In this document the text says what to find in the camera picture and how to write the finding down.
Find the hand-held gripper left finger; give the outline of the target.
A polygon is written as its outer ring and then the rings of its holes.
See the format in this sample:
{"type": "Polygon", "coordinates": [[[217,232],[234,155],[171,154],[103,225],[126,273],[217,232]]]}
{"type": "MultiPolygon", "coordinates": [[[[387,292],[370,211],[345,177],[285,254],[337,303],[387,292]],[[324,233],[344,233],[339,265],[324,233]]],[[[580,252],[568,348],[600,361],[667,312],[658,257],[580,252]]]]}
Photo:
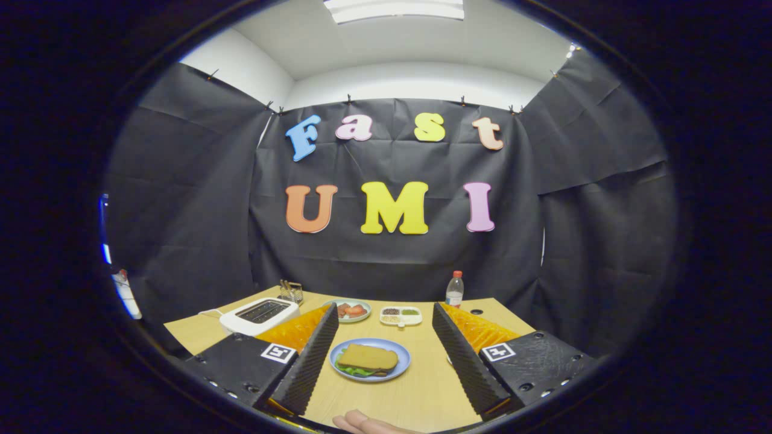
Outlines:
{"type": "Polygon", "coordinates": [[[334,340],[330,303],[263,333],[232,333],[184,362],[184,369],[224,398],[279,415],[303,415],[334,340]]]}

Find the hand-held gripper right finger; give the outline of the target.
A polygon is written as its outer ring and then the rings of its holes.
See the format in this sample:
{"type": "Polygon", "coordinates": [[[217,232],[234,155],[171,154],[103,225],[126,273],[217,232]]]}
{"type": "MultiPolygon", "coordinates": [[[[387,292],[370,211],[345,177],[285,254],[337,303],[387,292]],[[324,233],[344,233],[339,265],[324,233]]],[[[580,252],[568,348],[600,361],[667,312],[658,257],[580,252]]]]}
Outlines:
{"type": "Polygon", "coordinates": [[[483,420],[540,401],[596,365],[548,332],[518,335],[446,303],[435,303],[432,326],[483,420]]]}

